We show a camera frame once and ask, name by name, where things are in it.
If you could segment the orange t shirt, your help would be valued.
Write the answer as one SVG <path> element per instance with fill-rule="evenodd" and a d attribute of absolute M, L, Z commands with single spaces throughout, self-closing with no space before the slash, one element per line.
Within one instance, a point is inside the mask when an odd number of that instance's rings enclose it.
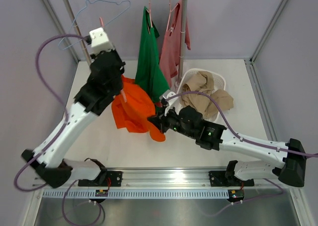
<path fill-rule="evenodd" d="M 111 104 L 116 127 L 125 128 L 129 133 L 149 133 L 152 140 L 164 142 L 165 135 L 147 120 L 155 115 L 154 103 L 147 93 L 135 84 L 134 79 L 121 77 L 127 102 L 124 102 L 120 93 Z"/>

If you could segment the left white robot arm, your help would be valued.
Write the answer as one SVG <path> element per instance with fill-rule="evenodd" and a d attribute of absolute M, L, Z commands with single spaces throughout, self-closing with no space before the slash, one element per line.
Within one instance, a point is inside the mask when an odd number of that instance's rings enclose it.
<path fill-rule="evenodd" d="M 42 146 L 25 150 L 22 158 L 36 174 L 52 188 L 59 188 L 69 180 L 82 180 L 100 186 L 107 180 L 107 169 L 96 159 L 74 161 L 65 155 L 80 134 L 121 93 L 125 62 L 115 49 L 93 55 L 90 75 L 75 95 L 65 119 L 50 134 Z"/>

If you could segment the beige t shirt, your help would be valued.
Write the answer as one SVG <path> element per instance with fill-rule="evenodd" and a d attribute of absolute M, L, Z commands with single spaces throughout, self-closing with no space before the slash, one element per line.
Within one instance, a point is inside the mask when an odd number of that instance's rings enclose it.
<path fill-rule="evenodd" d="M 182 95 L 180 103 L 182 107 L 191 106 L 201 113 L 204 119 L 212 119 L 222 111 L 231 110 L 234 107 L 234 99 L 222 88 L 215 88 L 214 75 L 207 71 L 196 71 L 187 74 L 181 84 Z"/>

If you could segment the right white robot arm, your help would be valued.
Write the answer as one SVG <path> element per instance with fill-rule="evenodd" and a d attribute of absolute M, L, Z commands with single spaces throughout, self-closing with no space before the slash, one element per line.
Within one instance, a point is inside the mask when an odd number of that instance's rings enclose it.
<path fill-rule="evenodd" d="M 204 120 L 202 114 L 190 106 L 178 113 L 174 109 L 160 110 L 148 121 L 161 133 L 173 130 L 194 139 L 203 149 L 231 151 L 255 158 L 250 162 L 232 160 L 228 163 L 225 180 L 231 185 L 262 178 L 278 179 L 298 188 L 305 185 L 307 158 L 299 140 L 290 139 L 285 143 L 248 139 L 223 125 Z"/>

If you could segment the pink hanger of orange shirt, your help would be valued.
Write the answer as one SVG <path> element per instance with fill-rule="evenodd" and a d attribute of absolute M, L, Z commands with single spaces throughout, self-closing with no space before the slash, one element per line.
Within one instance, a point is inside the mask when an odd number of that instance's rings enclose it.
<path fill-rule="evenodd" d="M 102 17 L 99 17 L 99 21 L 100 21 L 100 26 L 101 26 L 102 28 L 104 28 L 104 22 L 103 22 Z M 123 97 L 124 102 L 127 102 L 127 98 L 126 98 L 126 95 L 125 95 L 124 90 L 121 90 L 121 96 Z"/>

